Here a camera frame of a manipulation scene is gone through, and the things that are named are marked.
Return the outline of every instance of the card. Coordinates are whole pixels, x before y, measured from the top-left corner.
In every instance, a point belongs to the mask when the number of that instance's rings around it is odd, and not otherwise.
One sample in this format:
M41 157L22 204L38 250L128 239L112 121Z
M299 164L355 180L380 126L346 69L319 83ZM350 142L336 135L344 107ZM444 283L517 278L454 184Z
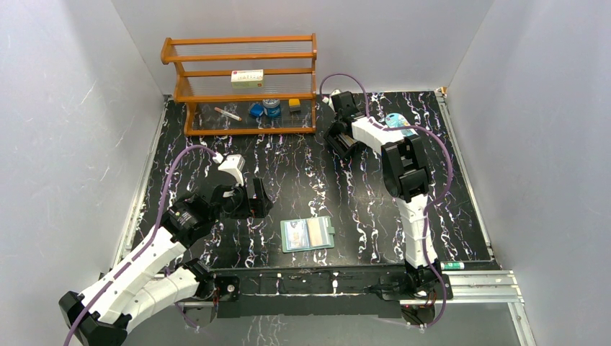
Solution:
M329 216L281 221L283 252L334 247L335 229Z
M310 247L308 225L305 220L292 220L285 224L287 249L296 250Z

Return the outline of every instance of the black table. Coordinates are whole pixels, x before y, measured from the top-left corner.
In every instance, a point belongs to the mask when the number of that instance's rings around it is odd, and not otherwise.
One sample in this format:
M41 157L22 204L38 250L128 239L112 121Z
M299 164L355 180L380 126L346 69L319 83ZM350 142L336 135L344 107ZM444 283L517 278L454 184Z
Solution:
M364 107L362 95L356 95ZM463 179L434 92L387 92L371 95L372 115L398 112L416 125L425 125L446 143L454 164L455 178L445 203L430 213L434 248L442 261L490 260L468 187ZM329 265L377 265L403 262L403 233L398 209L386 191L379 156L371 149L358 153L350 163L342 162L324 143L323 133L332 122L333 111L317 105L315 135L260 135L185 137L186 109L167 102L161 137L155 153L134 244L146 235L155 220L161 188L174 157L186 146L204 143L222 154L241 154L244 176L263 179L274 208L262 220L222 220L212 234L200 240L178 262L199 257L212 268L320 267ZM248 117L249 103L234 104L235 113ZM214 112L206 105L200 112ZM305 112L310 110L304 105ZM219 116L216 126L233 120ZM434 187L443 188L446 169L442 152L427 138ZM218 184L233 184L232 177L201 151L187 154L171 184L171 200L187 191L210 196ZM282 252L280 221L313 216L331 216L336 229L333 249Z

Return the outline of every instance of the white pen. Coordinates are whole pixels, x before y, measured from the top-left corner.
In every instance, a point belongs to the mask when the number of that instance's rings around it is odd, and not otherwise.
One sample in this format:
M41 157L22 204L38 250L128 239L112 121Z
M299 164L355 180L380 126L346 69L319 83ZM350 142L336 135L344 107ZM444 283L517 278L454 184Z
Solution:
M230 117L231 119L235 119L237 121L242 121L242 118L235 115L235 114L231 114L230 112L227 112L225 110L220 109L219 107L214 107L214 110L219 112L222 115L225 115L226 117Z

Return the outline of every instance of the white arm segment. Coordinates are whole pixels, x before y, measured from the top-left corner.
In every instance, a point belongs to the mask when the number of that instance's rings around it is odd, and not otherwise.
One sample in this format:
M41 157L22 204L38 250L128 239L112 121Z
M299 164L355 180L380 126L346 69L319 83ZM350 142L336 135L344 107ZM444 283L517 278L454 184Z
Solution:
M405 260L414 268L428 265L422 251L424 207L427 206L427 201L428 197L426 195L414 196L410 203L405 203L404 200L396 198L399 214L401 214L401 223L403 224L403 235L405 236ZM427 254L431 262L437 259L437 253L431 240L430 227L427 232Z
M132 301L136 293L150 281L156 273L176 256L182 254L186 248L179 241L170 241L172 235L163 227L159 227L153 243L142 255L132 262L133 254L140 249L153 235L152 231L148 236L127 256L123 261L116 265L101 280L89 286L81 293L85 295L83 305L86 306L90 300L102 289L108 280L115 282L108 288L108 291L98 299L89 310L90 313L97 311L100 314L98 321L105 323L115 323L121 315L125 305ZM128 265L123 274L118 279L114 279L116 274Z
M199 284L190 270L181 267L167 278L145 285L123 309L125 315L132 316L128 333L167 306L193 297Z
M242 175L242 169L244 168L244 158L242 155L229 155L225 161L220 164L218 170L233 175L238 181L238 185L244 186L244 176Z
M382 154L384 144L403 140L400 131L384 131L376 128L371 122L375 120L362 117L352 123L352 137L357 141L365 143L378 155ZM427 266L422 252L422 232L424 230L424 207L427 205L426 195L417 195L406 203L400 198L396 198L401 222L403 224L403 234L405 235L405 260L414 268L420 265ZM437 253L431 241L431 232L427 232L427 253L429 259L435 261Z
M366 117L353 122L352 137L356 141L365 143L378 155L382 154L382 146L384 144L403 140L403 135L400 131L384 131L376 128L370 121L375 122L375 120L369 120Z

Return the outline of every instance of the yellow object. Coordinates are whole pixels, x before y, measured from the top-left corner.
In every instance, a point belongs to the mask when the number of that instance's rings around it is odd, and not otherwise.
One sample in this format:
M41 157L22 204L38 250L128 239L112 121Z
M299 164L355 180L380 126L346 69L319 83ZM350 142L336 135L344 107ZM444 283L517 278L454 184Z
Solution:
M299 112L301 110L301 103L299 103L299 99L289 99L288 107L291 112Z

